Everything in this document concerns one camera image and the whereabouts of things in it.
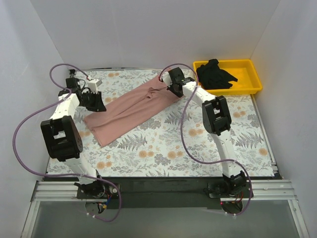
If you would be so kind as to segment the pink t shirt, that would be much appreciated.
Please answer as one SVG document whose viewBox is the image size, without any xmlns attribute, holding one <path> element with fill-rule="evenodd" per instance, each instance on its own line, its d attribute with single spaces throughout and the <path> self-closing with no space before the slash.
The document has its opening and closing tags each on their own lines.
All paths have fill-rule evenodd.
<svg viewBox="0 0 317 238">
<path fill-rule="evenodd" d="M 86 116 L 84 123 L 105 147 L 178 100 L 156 76 L 107 104 L 105 112 Z"/>
</svg>

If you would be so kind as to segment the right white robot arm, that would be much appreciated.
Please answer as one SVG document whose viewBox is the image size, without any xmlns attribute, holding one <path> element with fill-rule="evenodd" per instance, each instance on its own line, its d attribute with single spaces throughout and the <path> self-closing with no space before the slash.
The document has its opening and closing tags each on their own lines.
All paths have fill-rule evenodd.
<svg viewBox="0 0 317 238">
<path fill-rule="evenodd" d="M 210 189 L 213 194 L 226 194 L 235 197 L 242 194 L 247 185 L 247 172 L 236 160 L 231 142 L 231 115 L 224 96 L 215 96 L 207 92 L 198 84 L 198 77 L 185 77 L 182 69 L 173 68 L 168 72 L 161 72 L 159 80 L 167 85 L 167 90 L 179 98 L 188 97 L 181 121 L 180 136 L 187 155 L 195 162 L 205 165 L 222 164 L 223 181 Z M 203 125 L 212 136 L 216 144 L 220 160 L 213 162 L 200 161 L 188 151 L 183 135 L 183 121 L 189 103 L 193 101 L 202 109 Z"/>
</svg>

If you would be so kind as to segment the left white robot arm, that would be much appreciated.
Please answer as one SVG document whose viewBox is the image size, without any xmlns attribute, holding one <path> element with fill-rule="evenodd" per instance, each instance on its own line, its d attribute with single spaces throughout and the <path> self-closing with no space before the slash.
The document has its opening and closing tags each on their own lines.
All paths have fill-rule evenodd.
<svg viewBox="0 0 317 238">
<path fill-rule="evenodd" d="M 67 88 L 58 94 L 61 103 L 57 105 L 49 120 L 41 122 L 49 156 L 67 165 L 79 179 L 75 185 L 94 198 L 101 198 L 106 187 L 99 180 L 101 176 L 97 170 L 80 155 L 83 142 L 73 118 L 78 107 L 97 113 L 106 111 L 102 93 L 98 90 L 101 83 L 99 79 L 93 79 L 87 82 L 86 87 L 81 87 L 78 78 L 67 78 Z"/>
</svg>

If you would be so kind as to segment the black t shirt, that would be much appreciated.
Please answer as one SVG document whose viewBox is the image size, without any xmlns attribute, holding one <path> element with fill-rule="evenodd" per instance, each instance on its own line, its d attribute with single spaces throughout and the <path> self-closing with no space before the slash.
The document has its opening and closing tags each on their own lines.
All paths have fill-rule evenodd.
<svg viewBox="0 0 317 238">
<path fill-rule="evenodd" d="M 199 82 L 206 90 L 230 89 L 233 86 L 231 82 L 238 82 L 236 77 L 219 68 L 218 64 L 217 59 L 211 59 L 196 70 Z"/>
</svg>

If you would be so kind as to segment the floral table mat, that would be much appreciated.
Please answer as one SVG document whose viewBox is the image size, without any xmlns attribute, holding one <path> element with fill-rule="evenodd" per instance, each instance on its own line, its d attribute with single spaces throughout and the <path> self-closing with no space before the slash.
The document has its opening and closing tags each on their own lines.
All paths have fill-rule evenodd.
<svg viewBox="0 0 317 238">
<path fill-rule="evenodd" d="M 252 177 L 272 177 L 274 161 L 252 97 L 227 96 L 226 100 L 237 160 Z M 186 103 L 186 99 L 177 101 L 105 147 L 98 144 L 84 124 L 83 119 L 89 112 L 78 108 L 74 121 L 83 141 L 83 156 L 104 177 L 220 176 L 220 163 L 195 162 L 183 147 L 180 121 Z M 213 138 L 204 129 L 201 108 L 194 102 L 186 109 L 183 135 L 194 158 L 205 162 L 219 160 Z"/>
</svg>

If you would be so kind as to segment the yellow plastic bin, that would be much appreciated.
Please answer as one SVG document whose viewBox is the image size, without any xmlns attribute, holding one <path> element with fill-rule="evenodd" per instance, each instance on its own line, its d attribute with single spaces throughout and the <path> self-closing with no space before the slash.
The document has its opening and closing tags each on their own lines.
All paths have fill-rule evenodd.
<svg viewBox="0 0 317 238">
<path fill-rule="evenodd" d="M 195 61 L 199 84 L 214 95 L 249 95 L 263 86 L 249 59 Z"/>
</svg>

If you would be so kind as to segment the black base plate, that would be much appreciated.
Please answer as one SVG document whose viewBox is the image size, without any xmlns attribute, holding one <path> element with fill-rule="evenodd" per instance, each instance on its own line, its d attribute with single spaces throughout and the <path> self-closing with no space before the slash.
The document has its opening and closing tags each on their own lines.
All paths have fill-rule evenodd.
<svg viewBox="0 0 317 238">
<path fill-rule="evenodd" d="M 105 194 L 94 198 L 77 190 L 78 199 L 105 202 L 108 209 L 121 208 L 194 208 L 221 209 L 221 199 L 240 201 L 253 197 L 247 182 L 242 194 L 213 194 L 210 189 L 220 185 L 222 177 L 115 177 L 104 184 Z"/>
</svg>

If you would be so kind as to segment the aluminium frame rail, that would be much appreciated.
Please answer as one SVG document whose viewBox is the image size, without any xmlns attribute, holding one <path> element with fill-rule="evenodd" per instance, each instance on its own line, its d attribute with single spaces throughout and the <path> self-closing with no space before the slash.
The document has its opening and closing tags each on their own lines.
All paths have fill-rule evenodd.
<svg viewBox="0 0 317 238">
<path fill-rule="evenodd" d="M 97 219 L 94 199 L 78 199 L 70 181 L 37 183 L 24 238 L 307 238 L 288 180 L 255 180 L 253 197 L 207 194 L 209 178 L 120 178 L 114 200 Z"/>
</svg>

